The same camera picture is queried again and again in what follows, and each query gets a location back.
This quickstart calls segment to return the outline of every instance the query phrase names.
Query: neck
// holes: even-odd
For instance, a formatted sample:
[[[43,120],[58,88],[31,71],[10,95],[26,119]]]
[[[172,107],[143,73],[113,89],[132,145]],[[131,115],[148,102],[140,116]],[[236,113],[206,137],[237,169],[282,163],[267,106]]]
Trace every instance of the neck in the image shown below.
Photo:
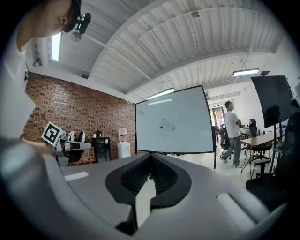
[[[34,33],[37,21],[38,13],[35,9],[28,13],[21,23],[17,33],[17,48],[20,52],[24,51],[27,43],[35,37]]]

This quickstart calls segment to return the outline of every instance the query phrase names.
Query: white t-shirt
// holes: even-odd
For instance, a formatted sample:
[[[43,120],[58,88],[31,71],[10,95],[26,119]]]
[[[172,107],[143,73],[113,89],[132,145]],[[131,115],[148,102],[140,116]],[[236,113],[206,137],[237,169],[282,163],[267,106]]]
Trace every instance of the white t-shirt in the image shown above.
[[[25,51],[17,48],[16,29],[0,62],[0,137],[20,138],[35,108],[25,93]]]
[[[224,117],[225,126],[227,129],[228,137],[238,137],[240,135],[239,127],[236,122],[239,120],[238,116],[233,112],[227,112]]]

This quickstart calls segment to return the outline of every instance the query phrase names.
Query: black monitor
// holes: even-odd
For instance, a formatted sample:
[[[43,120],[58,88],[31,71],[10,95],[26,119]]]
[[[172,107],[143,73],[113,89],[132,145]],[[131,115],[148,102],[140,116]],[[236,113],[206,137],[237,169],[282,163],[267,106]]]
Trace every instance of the black monitor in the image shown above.
[[[264,127],[287,120],[293,97],[286,76],[252,77],[262,106]]]

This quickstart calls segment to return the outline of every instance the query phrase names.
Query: person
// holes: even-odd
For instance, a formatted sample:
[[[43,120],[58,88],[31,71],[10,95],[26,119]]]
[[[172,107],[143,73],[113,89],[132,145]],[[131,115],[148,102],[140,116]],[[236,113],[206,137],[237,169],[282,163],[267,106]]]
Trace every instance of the person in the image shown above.
[[[224,121],[225,126],[227,129],[227,134],[230,140],[230,147],[227,152],[220,156],[221,160],[227,163],[227,158],[230,154],[234,151],[234,159],[232,167],[241,168],[242,165],[240,164],[240,152],[241,152],[241,141],[240,141],[240,131],[239,125],[241,121],[239,120],[238,116],[232,112],[233,110],[233,103],[228,101],[225,103],[225,107],[227,108],[227,113],[225,114]]]
[[[71,31],[80,15],[81,0],[44,0],[28,12],[13,32],[0,63],[0,137],[20,139],[41,154],[55,156],[51,145],[31,142],[23,128],[35,108],[25,93],[25,48],[30,40]]]
[[[215,133],[216,133],[216,137],[217,137],[217,143],[219,143],[219,127],[218,127],[218,124],[216,123],[215,125]]]

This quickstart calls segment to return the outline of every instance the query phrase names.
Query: tile floor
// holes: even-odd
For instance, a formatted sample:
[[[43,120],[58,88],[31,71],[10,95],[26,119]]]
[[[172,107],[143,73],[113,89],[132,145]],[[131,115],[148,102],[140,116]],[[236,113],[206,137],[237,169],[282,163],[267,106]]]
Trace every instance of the tile floor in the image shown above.
[[[226,175],[233,183],[235,183],[237,186],[245,187],[246,181],[250,177],[250,164],[246,166],[246,168],[243,170],[242,173],[240,173],[240,168],[233,168],[233,154],[232,159],[228,160],[228,163],[224,163],[222,160],[220,160],[220,146],[217,147],[217,164],[216,164],[216,171]],[[244,163],[245,160],[244,150],[242,150],[240,155],[240,164]],[[213,169],[214,166],[214,154],[213,153],[206,153],[206,154],[186,154],[181,156],[171,156],[175,158],[180,158],[184,161],[188,161],[194,164],[203,165],[206,167],[209,167]],[[269,165],[266,165],[265,172],[269,171]],[[257,167],[255,169],[254,177],[256,173],[260,172],[260,167]],[[150,200],[151,198],[155,197],[155,184],[153,180],[148,180],[144,186],[142,187],[141,191],[136,197],[136,213],[137,213],[137,220],[138,220],[138,226],[140,227],[144,221],[148,218],[150,215]]]

